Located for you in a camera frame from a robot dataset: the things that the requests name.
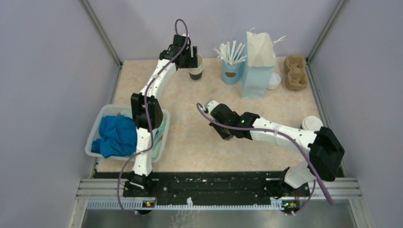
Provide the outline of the stack of paper cups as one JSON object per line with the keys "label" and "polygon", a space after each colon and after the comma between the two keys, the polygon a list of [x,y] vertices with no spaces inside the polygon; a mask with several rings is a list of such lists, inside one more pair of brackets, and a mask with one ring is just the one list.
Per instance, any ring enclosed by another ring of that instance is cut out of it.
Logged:
{"label": "stack of paper cups", "polygon": [[188,69],[189,76],[193,81],[200,81],[204,70],[203,57],[200,54],[198,54],[197,60],[198,60],[198,66],[196,68]]}

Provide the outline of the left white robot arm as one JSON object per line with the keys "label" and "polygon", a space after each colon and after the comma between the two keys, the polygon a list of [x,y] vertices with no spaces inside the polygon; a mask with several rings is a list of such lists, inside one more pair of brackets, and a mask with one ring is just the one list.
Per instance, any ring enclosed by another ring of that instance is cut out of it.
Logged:
{"label": "left white robot arm", "polygon": [[152,192],[149,175],[152,173],[152,149],[158,128],[163,122],[163,111],[159,99],[179,68],[198,66],[197,47],[191,45],[188,33],[176,34],[167,50],[160,53],[157,66],[146,85],[130,98],[132,118],[137,133],[137,146],[133,154],[134,165],[130,183],[140,196]]}

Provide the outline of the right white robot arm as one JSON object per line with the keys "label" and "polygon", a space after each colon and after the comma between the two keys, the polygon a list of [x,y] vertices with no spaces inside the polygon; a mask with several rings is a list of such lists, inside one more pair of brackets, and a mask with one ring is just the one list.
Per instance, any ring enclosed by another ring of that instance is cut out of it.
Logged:
{"label": "right white robot arm", "polygon": [[334,132],[328,127],[319,130],[303,130],[269,121],[258,114],[237,114],[227,105],[209,101],[200,105],[219,136],[224,140],[233,137],[273,143],[300,152],[303,161],[285,168],[274,185],[276,197],[291,196],[302,185],[316,181],[326,197],[330,193],[325,182],[336,179],[345,150]]}

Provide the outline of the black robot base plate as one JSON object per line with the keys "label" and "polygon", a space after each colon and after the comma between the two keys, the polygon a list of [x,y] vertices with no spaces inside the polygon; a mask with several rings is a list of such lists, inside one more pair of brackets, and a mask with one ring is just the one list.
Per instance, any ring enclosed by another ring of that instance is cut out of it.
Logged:
{"label": "black robot base plate", "polygon": [[307,197],[308,184],[294,189],[283,180],[282,171],[152,172],[141,178],[124,175],[124,197],[149,197],[158,206],[183,205],[190,198],[195,206],[269,205],[286,197]]}

